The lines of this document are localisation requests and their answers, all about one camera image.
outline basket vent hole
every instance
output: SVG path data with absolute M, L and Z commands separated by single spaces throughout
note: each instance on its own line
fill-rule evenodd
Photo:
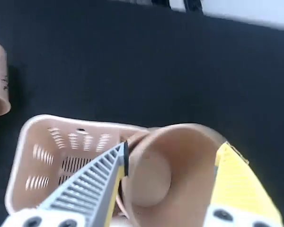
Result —
M 83 141 L 83 150 L 84 151 L 90 151 L 93 140 L 94 140 L 94 138 L 90 135 L 84 136 L 84 141 Z
M 84 167 L 91 158 L 82 158 L 82 157 L 66 157 L 62 161 L 61 169 L 68 173 L 75 173 L 82 167 Z
M 75 133 L 70 133 L 68 134 L 68 138 L 70 140 L 71 149 L 74 149 L 74 150 L 79 149 L 78 135 Z
M 29 176 L 25 183 L 25 190 L 41 189 L 48 186 L 48 176 Z
M 53 155 L 38 144 L 33 147 L 33 158 L 48 165 L 53 164 Z
M 96 147 L 96 152 L 103 152 L 105 151 L 105 147 L 107 143 L 110 141 L 112 136 L 109 134 L 101 134 L 98 145 Z
M 65 141 L 60 133 L 60 129 L 58 128 L 48 128 L 48 131 L 50 132 L 53 140 L 57 144 L 59 149 L 65 148 Z

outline basket slot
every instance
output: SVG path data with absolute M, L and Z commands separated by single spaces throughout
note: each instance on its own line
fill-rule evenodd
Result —
M 53 164 L 53 155 L 39 144 L 35 144 L 33 147 L 33 159 L 37 159 L 48 165 Z
M 96 152 L 105 151 L 105 147 L 111 138 L 112 136 L 110 134 L 101 134 L 97 147 L 96 147 Z
M 59 149 L 66 148 L 65 140 L 63 139 L 59 128 L 48 128 L 48 131 Z
M 84 151 L 90 151 L 93 140 L 94 138 L 90 135 L 84 136 L 84 140 L 83 140 L 83 147 L 84 147 L 83 150 Z
M 48 176 L 29 176 L 25 183 L 25 190 L 46 188 L 49 183 Z

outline black screw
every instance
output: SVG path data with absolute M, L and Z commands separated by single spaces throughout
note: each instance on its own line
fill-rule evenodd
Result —
M 76 226 L 77 226 L 77 222 L 72 219 L 68 219 L 59 225 L 59 227 L 76 227 Z
M 38 216 L 28 219 L 23 227 L 38 227 L 41 224 L 42 219 Z
M 230 213 L 228 213 L 227 211 L 225 210 L 216 210 L 213 215 L 221 220 L 224 220 L 224 221 L 233 221 L 233 217 Z
M 253 227 L 270 227 L 268 224 L 265 224 L 264 222 L 257 221 L 254 223 Z

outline dark tabletop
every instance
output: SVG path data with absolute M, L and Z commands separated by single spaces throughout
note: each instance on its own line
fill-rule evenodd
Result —
M 0 117 L 0 224 L 20 127 L 45 113 L 212 127 L 284 218 L 283 31 L 105 0 L 1 0 L 0 44 L 12 105 Z

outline plastic basket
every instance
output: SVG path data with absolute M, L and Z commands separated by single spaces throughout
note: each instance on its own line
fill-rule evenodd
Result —
M 146 128 L 51 115 L 21 129 L 5 195 L 9 214 L 38 206 L 93 158 Z

